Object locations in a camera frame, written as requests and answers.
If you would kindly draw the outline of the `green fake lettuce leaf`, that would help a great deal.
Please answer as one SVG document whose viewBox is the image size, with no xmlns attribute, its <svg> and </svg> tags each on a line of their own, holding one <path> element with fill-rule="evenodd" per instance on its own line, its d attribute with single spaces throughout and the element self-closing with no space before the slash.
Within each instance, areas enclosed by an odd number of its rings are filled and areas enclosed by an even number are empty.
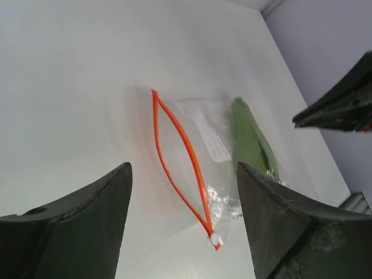
<svg viewBox="0 0 372 279">
<path fill-rule="evenodd" d="M 240 97 L 232 101 L 231 121 L 234 170 L 237 171 L 239 162 L 247 163 L 261 174 L 281 183 L 276 156 L 249 106 Z"/>
</svg>

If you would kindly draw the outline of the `clear zip top bag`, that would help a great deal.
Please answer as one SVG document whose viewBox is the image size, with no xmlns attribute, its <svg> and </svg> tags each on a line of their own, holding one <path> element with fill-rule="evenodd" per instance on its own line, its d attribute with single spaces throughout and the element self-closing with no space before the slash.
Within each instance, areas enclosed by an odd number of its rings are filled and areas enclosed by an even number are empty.
<svg viewBox="0 0 372 279">
<path fill-rule="evenodd" d="M 220 249 L 230 222 L 242 216 L 231 121 L 231 104 L 239 97 L 175 98 L 139 86 L 132 94 L 154 174 L 199 221 L 211 246 Z M 285 185 L 288 176 L 276 160 Z"/>
</svg>

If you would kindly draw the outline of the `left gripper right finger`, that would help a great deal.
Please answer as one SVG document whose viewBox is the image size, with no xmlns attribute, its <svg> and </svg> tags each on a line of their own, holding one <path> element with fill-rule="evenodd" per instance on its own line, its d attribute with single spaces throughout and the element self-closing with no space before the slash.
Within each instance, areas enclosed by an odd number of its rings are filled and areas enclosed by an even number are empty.
<svg viewBox="0 0 372 279">
<path fill-rule="evenodd" d="M 370 278 L 371 216 L 308 198 L 237 165 L 256 278 Z"/>
</svg>

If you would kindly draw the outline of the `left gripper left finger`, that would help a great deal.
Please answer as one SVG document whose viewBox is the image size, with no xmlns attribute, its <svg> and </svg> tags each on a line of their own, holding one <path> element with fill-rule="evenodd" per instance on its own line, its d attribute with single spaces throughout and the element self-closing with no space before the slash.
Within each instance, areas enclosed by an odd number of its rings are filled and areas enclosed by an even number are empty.
<svg viewBox="0 0 372 279">
<path fill-rule="evenodd" d="M 123 163 L 56 201 L 1 217 L 1 277 L 114 278 L 132 186 Z"/>
</svg>

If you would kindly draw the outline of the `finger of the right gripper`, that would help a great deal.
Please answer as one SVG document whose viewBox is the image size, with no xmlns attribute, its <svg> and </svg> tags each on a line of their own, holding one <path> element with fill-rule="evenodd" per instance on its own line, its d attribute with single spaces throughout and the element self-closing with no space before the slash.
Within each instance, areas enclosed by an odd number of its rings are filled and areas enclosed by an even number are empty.
<svg viewBox="0 0 372 279">
<path fill-rule="evenodd" d="M 296 128 L 371 131 L 371 52 L 317 102 L 293 117 Z"/>
</svg>

